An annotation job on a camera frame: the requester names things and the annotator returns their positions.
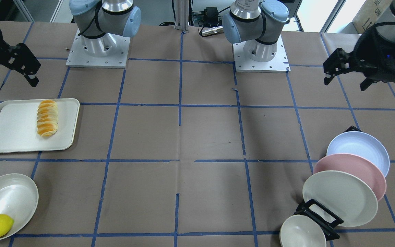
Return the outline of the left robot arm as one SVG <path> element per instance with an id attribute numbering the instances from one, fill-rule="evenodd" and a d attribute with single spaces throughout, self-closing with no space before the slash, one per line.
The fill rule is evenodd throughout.
<path id="1" fill-rule="evenodd" d="M 276 53 L 276 43 L 287 21 L 289 11 L 277 0 L 237 0 L 222 19 L 226 39 L 246 42 L 248 58 L 268 62 Z M 365 91 L 379 81 L 395 83 L 395 0 L 380 18 L 357 40 L 352 52 L 337 48 L 323 63 L 324 84 L 349 72 L 361 72 Z"/>

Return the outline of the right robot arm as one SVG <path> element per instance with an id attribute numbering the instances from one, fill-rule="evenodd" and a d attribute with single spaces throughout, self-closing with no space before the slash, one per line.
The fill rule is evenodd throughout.
<path id="1" fill-rule="evenodd" d="M 141 10 L 131 0 L 71 0 L 69 8 L 76 34 L 67 66 L 80 68 L 125 68 L 130 45 L 141 25 Z M 4 41 L 0 30 L 0 65 L 19 72 L 35 87 L 41 63 L 24 43 Z"/>

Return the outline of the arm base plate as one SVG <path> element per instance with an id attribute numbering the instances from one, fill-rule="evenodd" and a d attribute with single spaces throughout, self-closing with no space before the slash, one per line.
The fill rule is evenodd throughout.
<path id="1" fill-rule="evenodd" d="M 265 45 L 256 40 L 232 45 L 237 72 L 290 72 L 282 36 L 276 43 Z"/>
<path id="2" fill-rule="evenodd" d="M 66 66 L 72 68 L 127 67 L 131 38 L 106 33 L 98 39 L 76 35 L 67 58 Z"/>

